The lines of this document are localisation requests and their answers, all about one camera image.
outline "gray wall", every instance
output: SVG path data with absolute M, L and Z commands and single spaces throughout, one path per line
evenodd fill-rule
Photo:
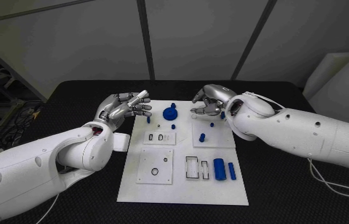
M 150 79 L 149 65 L 159 80 L 302 87 L 326 53 L 349 51 L 349 0 L 0 3 L 0 58 L 45 97 L 67 80 Z

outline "round hole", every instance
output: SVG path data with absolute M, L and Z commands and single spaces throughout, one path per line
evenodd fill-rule
M 152 174 L 153 174 L 153 175 L 158 175 L 158 173 L 159 173 L 158 168 L 153 168 L 153 169 L 152 169 Z

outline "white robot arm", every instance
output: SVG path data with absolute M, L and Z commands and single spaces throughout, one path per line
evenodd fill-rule
M 194 99 L 194 103 L 202 99 L 207 107 L 192 112 L 218 115 L 225 109 L 227 122 L 243 139 L 260 137 L 270 146 L 300 157 L 349 167 L 349 123 L 290 108 L 276 111 L 260 97 L 207 85 Z
M 113 150 L 126 152 L 130 135 L 113 133 L 125 117 L 152 116 L 148 91 L 113 94 L 83 127 L 0 153 L 0 220 L 24 213 L 100 171 Z M 57 161 L 75 170 L 61 174 Z

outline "blue object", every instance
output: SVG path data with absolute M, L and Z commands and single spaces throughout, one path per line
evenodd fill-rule
M 214 159 L 214 167 L 215 167 L 217 180 L 227 180 L 224 159 L 221 159 L 221 158 Z
M 163 115 L 163 118 L 165 118 L 168 121 L 174 121 L 174 120 L 178 118 L 179 113 L 178 113 L 178 110 L 176 110 L 175 108 L 166 108 L 166 109 L 163 110 L 162 115 Z
M 233 180 L 237 180 L 237 175 L 236 175 L 234 165 L 233 165 L 231 162 L 228 163 L 228 166 L 230 166 L 230 172 L 231 172 L 231 179 L 233 179 Z
M 202 133 L 199 141 L 204 142 L 205 141 L 205 134 Z

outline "black table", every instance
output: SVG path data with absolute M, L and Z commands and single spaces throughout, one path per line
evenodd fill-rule
M 22 142 L 83 126 L 113 93 L 148 89 L 152 99 L 192 100 L 211 83 L 313 112 L 299 88 L 287 82 L 68 81 L 58 86 Z M 132 134 L 133 124 L 135 118 L 129 118 L 119 132 Z M 62 192 L 42 223 L 349 223 L 349 198 L 312 178 L 308 160 L 259 139 L 249 142 L 234 137 L 250 206 L 119 203 L 127 153 L 114 152 L 106 168 Z M 315 163 L 329 181 L 349 183 L 349 169 Z M 52 201 L 2 223 L 37 223 Z

